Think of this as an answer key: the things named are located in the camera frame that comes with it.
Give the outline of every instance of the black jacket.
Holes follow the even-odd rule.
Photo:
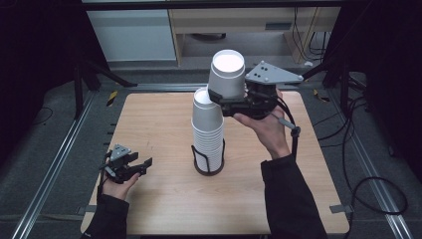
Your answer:
[[[295,159],[289,155],[263,161],[261,171],[272,238],[326,238],[317,205]],[[129,204],[107,195],[103,202],[81,238],[126,238]]]

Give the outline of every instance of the white paper cup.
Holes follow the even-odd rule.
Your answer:
[[[214,55],[208,90],[221,95],[223,99],[245,96],[245,59],[240,53],[222,50]]]
[[[214,131],[223,124],[220,106],[211,102],[206,88],[195,92],[193,100],[192,124],[200,131]]]

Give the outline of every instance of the gray floor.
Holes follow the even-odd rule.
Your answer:
[[[141,71],[115,72],[135,83],[206,83],[209,64],[215,52],[221,49],[234,49],[246,59],[247,68],[264,60],[275,66],[301,74],[309,69],[303,64],[295,64],[282,34],[228,34],[223,40],[200,40],[189,36],[184,48],[182,64],[177,68],[145,67]],[[301,93],[311,121],[317,123],[337,113],[334,105],[337,89],[327,90],[321,85],[324,73],[300,84],[295,91]],[[135,93],[116,85],[100,76],[102,88],[96,93],[93,105],[82,128],[73,143],[66,161],[49,192],[41,209],[40,216],[32,227],[28,238],[78,238],[81,234],[81,221],[54,220],[49,215],[75,215],[80,206],[85,206],[92,194],[98,176],[98,166],[108,148],[118,116],[128,94]],[[330,102],[319,100],[313,94],[318,90],[321,97],[329,97]],[[110,92],[118,95],[111,107],[106,106]],[[361,93],[350,91],[353,98]],[[68,83],[52,89],[45,96],[45,107],[53,111],[40,110],[27,135],[16,146],[8,159],[8,165],[0,173],[0,238],[10,238],[15,227],[29,207],[44,176],[48,172],[62,141],[73,123],[75,113],[73,84]],[[388,142],[375,122],[373,115],[360,107],[353,118],[357,135],[379,174],[396,183],[407,196],[408,210],[402,215],[414,238],[422,238],[422,188],[407,163],[388,153]],[[315,126],[316,135],[323,137],[342,126],[339,115]],[[329,146],[341,143],[343,133],[320,142],[323,155],[330,170],[334,185],[343,204],[349,204],[351,193],[346,187],[341,169],[341,147]],[[365,176],[358,153],[350,140],[345,147],[345,162],[352,185]],[[401,198],[392,188],[393,198],[401,205]],[[369,184],[359,189],[358,195],[377,206]],[[373,212],[360,203],[355,204],[354,221],[349,238],[400,238],[393,231],[386,216]],[[330,235],[330,238],[341,238]]]

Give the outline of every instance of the light wood surface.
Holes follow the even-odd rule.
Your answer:
[[[284,99],[302,128],[298,165],[323,226],[327,233],[345,233],[345,215],[329,210],[340,202],[301,95],[284,92]],[[226,164],[217,175],[199,174],[190,147],[192,101],[193,93],[132,94],[126,99],[111,145],[139,152],[133,164],[153,157],[152,167],[127,197],[127,233],[269,234],[260,169],[269,154],[251,129],[225,118]],[[90,205],[96,204],[96,188]],[[82,231],[93,215],[86,213]]]

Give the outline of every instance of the aluminum rail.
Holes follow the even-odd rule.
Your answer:
[[[101,2],[58,5],[60,8],[85,11],[159,10],[159,9],[216,9],[216,8],[294,8],[294,7],[343,7],[369,0],[198,0],[159,2]]]
[[[26,209],[24,215],[18,222],[18,225],[13,232],[12,238],[27,238],[32,227],[37,220],[37,217],[40,214],[40,211],[46,202],[47,197],[62,169],[62,166],[69,154],[69,151],[72,148],[72,145],[75,142],[75,139],[81,129],[82,124],[84,123],[87,114],[91,108],[94,97],[97,92],[88,92],[87,99],[84,103],[84,110],[81,113],[81,116],[78,119],[75,119],[72,123],[71,128],[68,131],[68,134],[65,137],[58,153],[56,154],[47,174],[44,176],[44,179],[38,188],[37,193],[35,194],[31,204]]]
[[[130,91],[142,92],[195,92],[207,84],[138,84],[137,87],[126,88]]]
[[[335,99],[333,104],[338,112],[341,112],[341,109],[338,105],[338,101],[336,100],[337,97],[334,95],[332,90],[328,90],[329,98]],[[341,117],[342,122],[345,122],[345,118],[343,114],[339,114]],[[379,177],[380,174],[377,171],[375,165],[372,163],[365,147],[363,146],[362,141],[360,140],[357,133],[351,136],[351,141],[355,152],[357,153],[357,159],[360,162],[360,165],[363,169],[363,172],[366,176],[377,176]],[[371,180],[369,181],[371,186],[372,192],[374,193],[379,206],[384,211],[398,211],[397,204],[394,201],[394,198],[391,196],[388,188],[386,187],[383,181],[379,180]],[[410,232],[406,222],[402,215],[385,215],[388,224],[391,227],[391,230],[394,233],[395,238],[398,239],[413,239],[412,233]]]

